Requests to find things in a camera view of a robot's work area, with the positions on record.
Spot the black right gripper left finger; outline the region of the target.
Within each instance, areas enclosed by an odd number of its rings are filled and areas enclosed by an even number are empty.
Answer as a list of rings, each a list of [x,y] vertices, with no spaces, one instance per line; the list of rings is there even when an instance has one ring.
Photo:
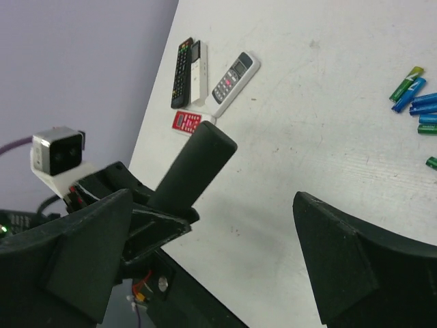
[[[2,327],[95,327],[128,236],[132,195],[113,193],[1,241]]]

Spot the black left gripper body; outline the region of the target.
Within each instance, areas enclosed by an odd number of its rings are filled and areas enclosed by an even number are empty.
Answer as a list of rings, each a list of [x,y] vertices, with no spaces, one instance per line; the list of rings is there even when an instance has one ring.
[[[73,213],[122,189],[128,190],[132,196],[133,215],[159,217],[156,210],[147,206],[154,191],[131,174],[120,161],[73,182],[64,197],[66,210]]]

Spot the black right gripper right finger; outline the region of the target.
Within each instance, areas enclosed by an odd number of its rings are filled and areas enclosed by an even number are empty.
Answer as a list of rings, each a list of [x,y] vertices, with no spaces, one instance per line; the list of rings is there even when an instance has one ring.
[[[297,192],[293,216],[327,327],[435,327],[436,246]]]

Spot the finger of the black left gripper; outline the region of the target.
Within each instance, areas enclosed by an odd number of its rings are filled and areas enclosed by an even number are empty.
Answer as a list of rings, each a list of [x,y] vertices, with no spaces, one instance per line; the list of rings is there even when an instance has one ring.
[[[128,238],[122,252],[122,264],[137,264],[159,247],[188,232],[168,231],[162,228],[140,228],[131,231],[129,228]]]
[[[191,225],[199,221],[199,213],[194,208],[177,212],[164,213],[148,206],[134,203],[132,207],[130,230],[140,228],[162,228],[168,231],[188,232]]]

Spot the slim black remote control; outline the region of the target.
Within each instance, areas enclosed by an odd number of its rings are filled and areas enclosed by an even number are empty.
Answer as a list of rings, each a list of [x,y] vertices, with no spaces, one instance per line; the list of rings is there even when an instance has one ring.
[[[210,122],[202,122],[161,180],[147,206],[166,213],[190,208],[238,149]]]

